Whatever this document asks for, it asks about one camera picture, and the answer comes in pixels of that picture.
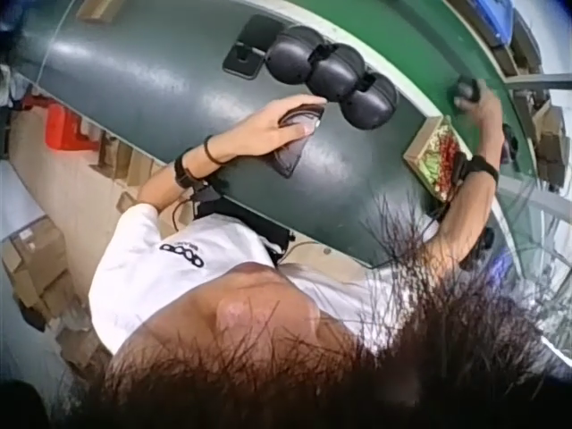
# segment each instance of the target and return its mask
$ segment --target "black bracket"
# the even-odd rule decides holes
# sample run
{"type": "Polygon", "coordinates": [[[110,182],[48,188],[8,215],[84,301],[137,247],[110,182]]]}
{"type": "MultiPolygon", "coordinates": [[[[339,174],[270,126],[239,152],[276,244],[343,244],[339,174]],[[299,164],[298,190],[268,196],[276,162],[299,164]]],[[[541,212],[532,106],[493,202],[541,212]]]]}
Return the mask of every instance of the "black bracket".
{"type": "Polygon", "coordinates": [[[284,27],[282,22],[269,16],[254,15],[224,58],[223,70],[243,79],[253,80],[265,63],[266,51],[284,27]]]}

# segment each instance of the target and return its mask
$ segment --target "green work surface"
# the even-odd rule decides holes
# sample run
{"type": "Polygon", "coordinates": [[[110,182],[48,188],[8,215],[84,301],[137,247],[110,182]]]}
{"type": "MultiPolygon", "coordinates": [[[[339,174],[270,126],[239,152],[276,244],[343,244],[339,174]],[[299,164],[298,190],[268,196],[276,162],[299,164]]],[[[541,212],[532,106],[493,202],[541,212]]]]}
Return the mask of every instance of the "green work surface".
{"type": "MultiPolygon", "coordinates": [[[[485,79],[502,102],[504,122],[518,139],[518,169],[502,166],[501,173],[531,182],[533,156],[503,78],[465,25],[442,0],[291,0],[361,39],[410,78],[443,112],[475,150],[478,132],[457,115],[446,90],[461,74],[485,79]]],[[[523,198],[499,197],[523,269],[538,265],[534,244],[543,234],[540,213],[523,198]]]]}
{"type": "MultiPolygon", "coordinates": [[[[303,86],[276,82],[264,69],[255,80],[223,71],[223,59],[242,27],[262,12],[252,5],[223,0],[125,2],[113,24],[97,25],[76,20],[80,3],[69,10],[67,0],[39,4],[15,50],[15,66],[69,107],[162,161],[173,160],[208,134],[230,128],[272,99],[307,92],[303,86]]],[[[452,113],[446,90],[459,71],[434,42],[387,5],[399,2],[362,0],[351,7],[341,0],[327,7],[318,1],[299,3],[362,38],[446,114],[452,113]],[[400,47],[391,46],[389,39],[397,39],[400,47]]],[[[439,16],[430,15],[436,20],[439,16]]],[[[482,76],[493,73],[490,64],[473,70],[482,76]]],[[[509,103],[506,94],[503,103],[509,103]]],[[[292,178],[284,179],[259,159],[240,159],[221,171],[228,184],[224,193],[277,223],[364,262],[378,263],[386,258],[375,239],[383,236],[386,225],[380,215],[396,213],[409,202],[418,206],[426,196],[402,161],[423,119],[402,97],[390,122],[375,131],[360,131],[348,125],[337,105],[329,105],[292,178]]],[[[454,121],[474,147],[472,129],[454,121]]],[[[523,149],[519,162],[525,165],[523,149]]]]}

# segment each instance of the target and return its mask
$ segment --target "hand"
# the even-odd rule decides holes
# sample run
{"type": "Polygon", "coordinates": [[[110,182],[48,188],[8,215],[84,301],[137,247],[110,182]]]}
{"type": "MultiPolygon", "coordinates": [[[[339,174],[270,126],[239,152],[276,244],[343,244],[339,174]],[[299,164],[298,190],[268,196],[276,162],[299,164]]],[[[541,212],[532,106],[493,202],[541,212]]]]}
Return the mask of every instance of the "hand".
{"type": "Polygon", "coordinates": [[[501,101],[487,88],[484,80],[478,80],[477,85],[481,92],[481,99],[478,103],[471,103],[465,98],[455,98],[455,105],[467,112],[481,132],[476,153],[499,170],[505,140],[502,130],[501,101]]]}
{"type": "Polygon", "coordinates": [[[275,100],[231,130],[212,137],[208,148],[221,162],[228,162],[235,156],[269,154],[278,147],[314,132],[314,129],[308,130],[299,123],[279,128],[278,121],[287,112],[301,105],[324,105],[326,102],[325,98],[306,95],[275,100]]]}
{"type": "Polygon", "coordinates": [[[483,128],[502,128],[502,105],[501,101],[486,86],[484,80],[477,81],[477,85],[481,92],[481,99],[478,103],[471,103],[469,100],[457,97],[455,105],[465,111],[475,125],[483,128]]]}

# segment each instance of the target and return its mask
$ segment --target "white t-shirt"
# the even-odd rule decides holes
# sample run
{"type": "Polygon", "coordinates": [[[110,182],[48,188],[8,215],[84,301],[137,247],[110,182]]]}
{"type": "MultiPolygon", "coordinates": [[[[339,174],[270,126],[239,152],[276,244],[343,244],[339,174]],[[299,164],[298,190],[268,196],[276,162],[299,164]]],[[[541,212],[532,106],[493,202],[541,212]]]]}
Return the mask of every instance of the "white t-shirt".
{"type": "MultiPolygon", "coordinates": [[[[244,262],[273,266],[262,240],[236,219],[212,214],[167,240],[161,240],[157,223],[150,205],[127,210],[97,267],[89,304],[97,335],[112,353],[155,312],[189,290],[244,262]]],[[[370,349],[387,338],[382,325],[399,324],[391,269],[351,284],[303,265],[283,264],[278,270],[370,349]]]]}

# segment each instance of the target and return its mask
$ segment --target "black cable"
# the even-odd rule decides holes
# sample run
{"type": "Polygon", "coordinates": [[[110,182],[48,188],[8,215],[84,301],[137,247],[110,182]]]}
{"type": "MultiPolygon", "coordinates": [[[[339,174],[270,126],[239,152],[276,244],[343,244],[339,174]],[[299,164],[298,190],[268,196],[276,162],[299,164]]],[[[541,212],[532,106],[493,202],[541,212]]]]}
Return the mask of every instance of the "black cable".
{"type": "Polygon", "coordinates": [[[179,201],[179,204],[174,208],[174,210],[171,213],[171,221],[172,221],[172,227],[179,232],[179,227],[177,226],[177,221],[176,221],[176,215],[177,212],[179,211],[179,209],[184,205],[187,204],[189,202],[193,202],[193,214],[195,214],[195,202],[193,201],[192,197],[189,197],[187,199],[183,199],[182,201],[179,201]]]}

